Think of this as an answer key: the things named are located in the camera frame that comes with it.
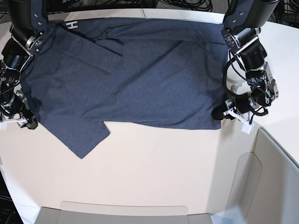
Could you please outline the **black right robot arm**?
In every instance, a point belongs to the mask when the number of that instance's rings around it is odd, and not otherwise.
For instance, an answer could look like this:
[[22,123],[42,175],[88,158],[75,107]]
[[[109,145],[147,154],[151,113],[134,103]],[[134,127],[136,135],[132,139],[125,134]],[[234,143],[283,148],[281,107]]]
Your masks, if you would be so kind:
[[37,120],[14,88],[25,79],[21,74],[25,67],[36,62],[48,23],[47,4],[44,0],[9,0],[7,9],[12,24],[0,61],[0,127],[15,122],[34,130]]

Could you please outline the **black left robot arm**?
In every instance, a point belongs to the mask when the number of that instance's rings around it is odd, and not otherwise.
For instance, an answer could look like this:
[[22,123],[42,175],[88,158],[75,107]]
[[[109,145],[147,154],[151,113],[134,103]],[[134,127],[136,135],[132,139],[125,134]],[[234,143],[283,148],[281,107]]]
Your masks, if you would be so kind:
[[[229,61],[222,78],[227,97],[213,109],[215,120],[238,119],[245,126],[252,126],[254,116],[267,115],[267,108],[278,98],[276,80],[265,61],[267,53],[259,40],[261,27],[277,5],[277,0],[233,0],[229,3],[221,31],[228,46]],[[227,87],[228,69],[234,62],[245,72],[243,80],[250,86],[246,93],[237,94]]]

